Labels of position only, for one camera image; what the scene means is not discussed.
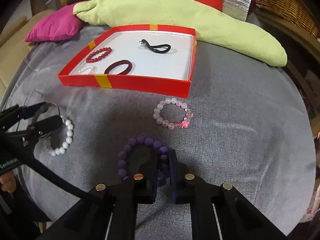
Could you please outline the person's left hand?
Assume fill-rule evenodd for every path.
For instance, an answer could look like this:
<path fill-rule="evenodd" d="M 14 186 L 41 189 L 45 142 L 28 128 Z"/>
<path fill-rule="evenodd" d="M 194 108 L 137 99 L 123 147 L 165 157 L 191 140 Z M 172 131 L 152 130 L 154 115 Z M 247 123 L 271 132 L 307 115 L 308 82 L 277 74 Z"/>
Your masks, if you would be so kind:
<path fill-rule="evenodd" d="M 10 171 L 0 176 L 1 189 L 4 192 L 13 193 L 16 190 L 14 172 Z"/>

